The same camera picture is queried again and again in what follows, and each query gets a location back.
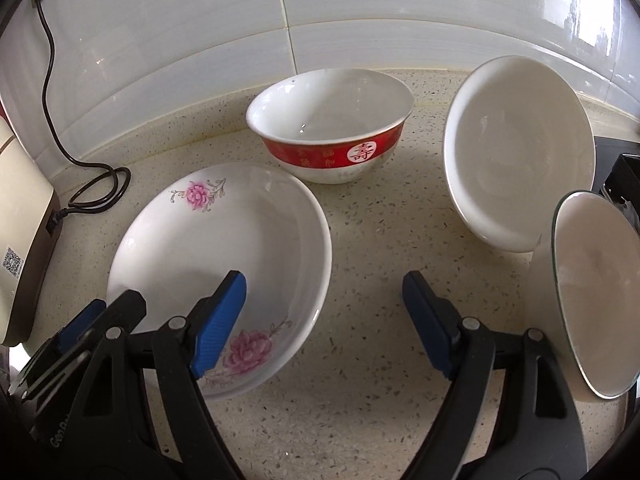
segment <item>blue gripper pad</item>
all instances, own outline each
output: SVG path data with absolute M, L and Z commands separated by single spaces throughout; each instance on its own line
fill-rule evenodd
M 66 354 L 106 308 L 107 304 L 103 300 L 93 300 L 84 307 L 80 314 L 58 333 L 58 351 Z
M 461 319 L 460 314 L 449 301 L 433 293 L 418 271 L 404 276 L 402 299 L 431 365 L 452 380 L 458 370 L 452 359 L 455 343 L 452 335 L 458 333 L 456 325 Z
M 229 272 L 207 301 L 215 301 L 217 305 L 196 334 L 195 350 L 191 360 L 191 372 L 196 379 L 201 378 L 204 372 L 216 365 L 226 340 L 231 334 L 231 329 L 238 319 L 246 301 L 244 274 L 237 270 Z

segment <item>floral plate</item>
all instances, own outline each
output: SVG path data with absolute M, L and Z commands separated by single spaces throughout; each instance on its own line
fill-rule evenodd
M 107 299 L 140 291 L 147 314 L 134 332 L 154 330 L 240 270 L 246 303 L 200 379 L 205 396 L 223 399 L 255 388 L 300 348 L 324 302 L 331 254 L 322 208 L 298 179 L 220 164 L 171 184 L 140 212 L 113 259 Z

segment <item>bowl rim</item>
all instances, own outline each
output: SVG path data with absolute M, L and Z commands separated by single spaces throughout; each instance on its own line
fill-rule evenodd
M 448 139 L 449 137 L 453 137 L 455 139 L 457 135 L 457 129 L 452 131 L 452 126 L 450 125 L 452 121 L 451 110 L 456 105 L 456 103 L 462 99 L 461 92 L 465 89 L 465 86 L 468 86 L 469 83 L 473 83 L 476 81 L 476 79 L 483 76 L 484 72 L 488 70 L 487 68 L 488 66 L 490 67 L 491 65 L 500 65 L 500 63 L 507 62 L 508 60 L 517 60 L 518 62 L 530 62 L 535 65 L 538 65 L 542 70 L 545 70 L 548 74 L 556 77 L 559 81 L 564 83 L 565 88 L 568 88 L 569 90 L 571 90 L 572 97 L 568 94 L 569 99 L 574 101 L 576 105 L 575 107 L 576 111 L 578 115 L 581 116 L 584 123 L 587 125 L 589 129 L 589 134 L 591 136 L 591 178 L 590 178 L 590 182 L 585 183 L 585 184 L 588 184 L 590 187 L 593 185 L 593 181 L 595 179 L 596 145 L 595 145 L 595 138 L 593 137 L 593 129 L 591 127 L 591 123 L 587 116 L 587 112 L 584 110 L 584 106 L 582 106 L 582 103 L 580 102 L 580 99 L 578 98 L 578 95 L 576 94 L 576 92 L 571 88 L 569 83 L 565 81 L 565 79 L 558 72 L 556 72 L 553 68 L 547 66 L 546 64 L 542 63 L 541 61 L 538 61 L 537 59 L 533 59 L 527 56 L 515 56 L 515 55 L 494 57 L 493 59 L 485 61 L 480 66 L 478 66 L 475 70 L 473 70 L 473 72 L 469 74 L 469 76 L 467 76 L 467 78 L 463 81 L 462 85 L 460 85 L 460 87 L 456 91 L 456 94 L 453 96 L 453 99 L 449 104 L 449 108 L 447 109 L 447 117 L 445 119 L 444 129 L 442 132 L 442 160 L 443 160 L 443 166 L 444 166 L 445 179 L 447 181 L 447 190 L 449 191 L 449 196 L 451 198 L 451 201 L 453 202 L 456 212 L 458 213 L 460 218 L 462 218 L 462 221 L 466 224 L 469 230 L 473 232 L 478 238 L 483 240 L 485 243 L 497 249 L 511 252 L 511 253 L 529 253 L 533 251 L 534 248 L 536 247 L 539 234 L 532 235 L 531 237 L 529 237 L 528 242 L 521 241 L 516 243 L 511 239 L 504 239 L 504 238 L 501 238 L 499 235 L 496 236 L 494 232 L 492 232 L 491 230 L 483 228 L 480 222 L 475 221 L 475 219 L 473 218 L 472 219 L 468 218 L 468 215 L 467 215 L 468 208 L 461 207 L 457 198 L 458 192 L 454 190 L 454 187 L 452 186 L 452 183 L 451 183 L 451 173 L 454 172 L 454 169 L 451 167 L 450 164 L 447 163 L 447 161 L 451 157 L 455 156 L 454 148 L 447 149 L 446 139 Z
M 331 140 L 301 140 L 301 139 L 285 139 L 283 137 L 278 137 L 278 136 L 274 136 L 272 134 L 268 134 L 267 132 L 261 130 L 260 128 L 258 128 L 255 123 L 252 121 L 251 119 L 251 115 L 254 113 L 255 107 L 258 106 L 258 100 L 261 99 L 267 92 L 273 91 L 277 86 L 283 85 L 284 83 L 291 81 L 292 79 L 297 79 L 300 77 L 308 77 L 311 74 L 317 74 L 320 72 L 367 72 L 367 73 L 374 73 L 376 74 L 376 76 L 382 76 L 383 78 L 386 78 L 387 80 L 393 80 L 394 84 L 399 83 L 398 88 L 402 89 L 402 92 L 406 92 L 406 95 L 410 98 L 410 105 L 408 106 L 408 109 L 406 110 L 406 113 L 401 114 L 401 116 L 392 121 L 391 123 L 387 124 L 386 126 L 383 126 L 381 128 L 377 128 L 375 130 L 371 130 L 370 132 L 367 132 L 366 134 L 359 134 L 356 136 L 351 136 L 351 137 L 343 137 L 341 139 L 331 139 Z M 272 140 L 273 142 L 279 142 L 281 144 L 293 144 L 295 146 L 333 146 L 335 144 L 345 144 L 347 142 L 356 142 L 358 140 L 366 140 L 369 139 L 369 137 L 374 137 L 376 135 L 379 134 L 383 134 L 389 130 L 391 130 L 392 128 L 395 128 L 396 126 L 398 126 L 398 124 L 402 124 L 403 122 L 406 121 L 407 117 L 409 115 L 411 115 L 411 112 L 414 110 L 414 106 L 415 106 L 415 98 L 413 93 L 411 92 L 411 89 L 400 79 L 398 79 L 395 76 L 392 76 L 391 74 L 387 74 L 385 72 L 380 72 L 379 70 L 371 70 L 369 68 L 319 68 L 317 70 L 309 70 L 308 72 L 303 72 L 300 74 L 296 74 L 290 77 L 287 77 L 286 79 L 283 79 L 281 81 L 278 81 L 277 83 L 272 84 L 271 86 L 269 86 L 268 88 L 265 88 L 262 92 L 260 92 L 255 98 L 252 99 L 251 103 L 249 104 L 249 107 L 246 110 L 246 114 L 245 116 L 245 120 L 247 125 L 249 126 L 249 128 L 251 128 L 256 134 L 258 134 L 261 137 L 264 137 L 265 139 L 269 139 Z
M 324 251 L 324 255 L 322 257 L 322 262 L 321 262 L 318 294 L 316 295 L 316 298 L 313 304 L 310 304 L 308 312 L 304 316 L 301 316 L 300 330 L 291 339 L 290 344 L 284 349 L 280 357 L 278 359 L 268 360 L 267 362 L 265 362 L 264 366 L 260 367 L 260 369 L 254 375 L 251 381 L 240 383 L 236 386 L 231 386 L 227 390 L 225 390 L 223 393 L 208 392 L 207 390 L 204 390 L 202 392 L 202 395 L 203 397 L 205 397 L 205 399 L 208 399 L 208 400 L 230 399 L 231 397 L 235 397 L 235 396 L 247 393 L 248 391 L 253 390 L 254 388 L 257 388 L 260 384 L 263 384 L 269 378 L 273 377 L 287 362 L 289 362 L 292 359 L 292 357 L 298 352 L 298 350 L 300 350 L 304 342 L 307 340 L 309 334 L 311 334 L 311 331 L 313 330 L 314 326 L 316 325 L 316 321 L 318 320 L 320 311 L 322 310 L 324 306 L 324 302 L 326 301 L 326 295 L 327 295 L 327 291 L 329 289 L 329 284 L 331 280 L 331 269 L 332 269 L 332 259 L 333 259 L 331 231 L 329 229 L 329 223 L 326 219 L 326 214 L 324 213 L 324 210 L 322 209 L 322 206 L 318 202 L 318 199 L 316 198 L 316 196 L 308 188 L 308 186 L 304 184 L 304 182 L 302 182 L 296 176 L 290 173 L 287 173 L 284 170 L 281 170 L 280 168 L 274 168 L 273 166 L 267 166 L 265 164 L 258 164 L 256 162 L 245 162 L 245 161 L 222 162 L 220 164 L 213 164 L 205 168 L 200 168 L 199 170 L 192 171 L 191 173 L 178 178 L 174 183 L 169 184 L 169 186 L 160 190 L 140 210 L 140 212 L 136 215 L 136 217 L 133 219 L 133 221 L 127 228 L 127 231 L 122 235 L 118 248 L 116 249 L 116 252 L 113 256 L 113 260 L 111 261 L 109 277 L 107 280 L 107 292 L 106 292 L 107 297 L 108 297 L 108 293 L 111 285 L 111 279 L 112 279 L 111 269 L 113 269 L 113 263 L 116 260 L 120 251 L 125 250 L 124 240 L 126 239 L 127 234 L 130 232 L 130 230 L 133 228 L 134 224 L 136 224 L 136 221 L 138 221 L 139 218 L 143 215 L 143 213 L 147 209 L 150 209 L 152 203 L 155 202 L 156 199 L 159 199 L 162 195 L 164 195 L 166 191 L 175 189 L 175 186 L 177 183 L 187 180 L 188 178 L 192 177 L 195 173 L 198 173 L 200 171 L 208 170 L 210 168 L 220 168 L 222 166 L 236 166 L 236 167 L 249 166 L 249 167 L 259 168 L 262 171 L 269 171 L 272 173 L 276 173 L 279 177 L 285 180 L 289 180 L 299 191 L 302 192 L 302 195 L 307 199 L 309 205 L 311 206 L 313 212 L 315 213 L 316 218 L 318 219 L 318 223 L 321 231 L 320 236 L 322 240 L 322 250 Z
M 638 378 L 640 378 L 640 367 L 638 367 L 638 371 L 636 372 L 635 377 L 633 378 L 633 380 L 627 386 L 624 386 L 622 391 L 620 391 L 617 394 L 606 395 L 606 394 L 603 394 L 602 392 L 598 391 L 593 386 L 593 384 L 591 383 L 591 381 L 587 377 L 584 369 L 582 368 L 582 365 L 580 364 L 578 356 L 576 355 L 575 345 L 574 345 L 574 342 L 572 340 L 571 334 L 569 332 L 568 322 L 567 322 L 566 316 L 564 314 L 564 306 L 562 305 L 562 299 L 561 299 L 561 295 L 560 295 L 560 287 L 559 287 L 559 283 L 558 283 L 558 258 L 557 258 L 558 254 L 557 254 L 557 251 L 556 251 L 556 226 L 558 225 L 558 215 L 560 214 L 560 210 L 562 209 L 562 206 L 565 204 L 565 202 L 567 200 L 569 200 L 573 196 L 580 196 L 580 195 L 593 195 L 593 196 L 596 196 L 598 199 L 604 200 L 604 203 L 607 203 L 610 206 L 612 206 L 618 214 L 622 215 L 622 213 L 615 206 L 610 204 L 607 201 L 606 198 L 604 198 L 603 196 L 599 195 L 596 192 L 589 191 L 589 190 L 586 190 L 586 189 L 577 189 L 577 190 L 574 190 L 574 191 L 570 191 L 560 199 L 560 201 L 558 202 L 558 205 L 556 206 L 556 210 L 554 211 L 554 216 L 553 216 L 553 219 L 552 219 L 552 222 L 551 222 L 551 263 L 553 265 L 554 288 L 556 290 L 556 300 L 558 301 L 558 311 L 560 313 L 560 319 L 562 320 L 562 328 L 564 329 L 564 336 L 566 337 L 566 341 L 568 342 L 569 348 L 571 350 L 572 361 L 578 367 L 578 370 L 580 370 L 580 375 L 582 376 L 582 378 L 584 380 L 584 383 L 591 390 L 591 392 L 593 392 L 594 395 L 596 395 L 597 397 L 599 397 L 601 399 L 613 400 L 613 399 L 617 399 L 618 397 L 620 397 L 620 396 L 624 395 L 626 392 L 628 392 L 629 389 L 634 385 L 634 383 L 638 381 Z

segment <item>speckled countertop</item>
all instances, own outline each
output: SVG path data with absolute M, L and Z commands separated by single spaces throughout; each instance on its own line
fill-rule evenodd
M 407 468 L 449 385 L 431 367 L 402 305 L 401 280 L 408 270 L 421 270 L 463 316 L 479 317 L 494 330 L 524 329 L 521 290 L 530 256 L 503 253 L 476 239 L 446 190 L 440 141 L 447 105 L 465 74 L 392 72 L 412 87 L 417 107 L 391 160 L 359 182 L 309 185 L 324 208 L 334 245 L 330 288 L 311 336 L 265 384 L 209 405 L 249 479 L 396 480 Z M 120 239 L 160 190 L 224 161 L 271 164 L 260 139 L 247 130 L 210 136 L 215 128 L 206 124 L 214 120 L 207 113 L 223 122 L 227 113 L 229 123 L 241 123 L 238 110 L 252 92 L 240 93 L 145 125 L 103 153 L 107 160 L 133 160 L 130 189 L 107 213 L 65 219 L 28 351 L 88 301 L 105 297 Z M 631 118 L 585 106 L 599 135 L 609 126 L 611 136 L 633 137 L 637 131 Z M 71 189 L 78 178 L 88 176 L 68 173 L 55 184 Z M 484 453 L 491 435 L 502 373 L 494 375 L 468 460 Z M 158 415 L 159 393 L 150 391 L 150 398 L 162 446 L 175 455 Z M 624 409 L 623 401 L 578 403 L 591 463 L 620 431 Z

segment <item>beige appliance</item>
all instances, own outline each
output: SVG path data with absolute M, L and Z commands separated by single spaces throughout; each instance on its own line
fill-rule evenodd
M 0 344 L 31 333 L 44 273 L 60 236 L 47 221 L 60 209 L 52 185 L 0 117 Z

